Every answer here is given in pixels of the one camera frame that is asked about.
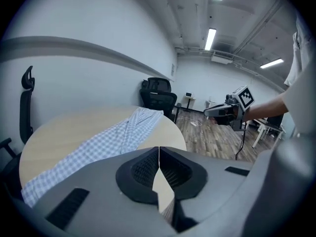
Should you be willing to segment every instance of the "ceiling light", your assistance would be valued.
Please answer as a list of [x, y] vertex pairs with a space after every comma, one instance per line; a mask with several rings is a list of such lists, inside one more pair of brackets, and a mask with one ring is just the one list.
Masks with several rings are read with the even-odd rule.
[[216, 34], [216, 29], [212, 29], [210, 28], [208, 30], [208, 36], [207, 36], [207, 40], [206, 40], [206, 45], [205, 45], [205, 50], [211, 50], [211, 46], [213, 44], [213, 40]]
[[271, 67], [271, 66], [274, 66], [274, 65], [282, 63], [282, 62], [284, 62], [282, 59], [277, 59], [275, 61], [272, 61], [272, 62], [269, 62], [269, 63], [267, 63], [265, 65], [262, 65], [260, 68], [266, 69], [267, 67]]

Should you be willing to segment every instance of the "round table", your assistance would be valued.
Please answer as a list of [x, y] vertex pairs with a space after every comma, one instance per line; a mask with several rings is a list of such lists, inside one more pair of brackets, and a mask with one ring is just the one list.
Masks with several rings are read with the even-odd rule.
[[[83, 141], [130, 117], [137, 108], [96, 108], [62, 115], [42, 125], [29, 138], [21, 155], [19, 170], [22, 187], [43, 171], [53, 168]], [[153, 132], [138, 149], [155, 146], [187, 149], [181, 131], [165, 116], [161, 117]], [[170, 197], [170, 188], [165, 186], [166, 180], [161, 171], [156, 177], [158, 181], [155, 179], [153, 190], [163, 190], [162, 196]], [[164, 205], [159, 205], [160, 211], [164, 208]]]

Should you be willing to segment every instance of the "plaid fabric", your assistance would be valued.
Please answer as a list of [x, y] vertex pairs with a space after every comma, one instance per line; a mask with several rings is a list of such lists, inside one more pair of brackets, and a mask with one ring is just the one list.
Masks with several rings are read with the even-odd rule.
[[134, 151], [150, 135], [163, 111], [139, 107], [131, 117], [94, 135], [75, 151], [29, 181], [22, 189], [24, 202], [33, 207], [52, 187], [97, 160]]

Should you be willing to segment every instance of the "white sleeve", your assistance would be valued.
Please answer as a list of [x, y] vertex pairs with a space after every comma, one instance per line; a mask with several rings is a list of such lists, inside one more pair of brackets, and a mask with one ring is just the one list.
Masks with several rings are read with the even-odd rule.
[[290, 73], [288, 74], [284, 84], [291, 86], [297, 79], [298, 75], [302, 71], [301, 50], [297, 41], [297, 33], [293, 35], [293, 62]]

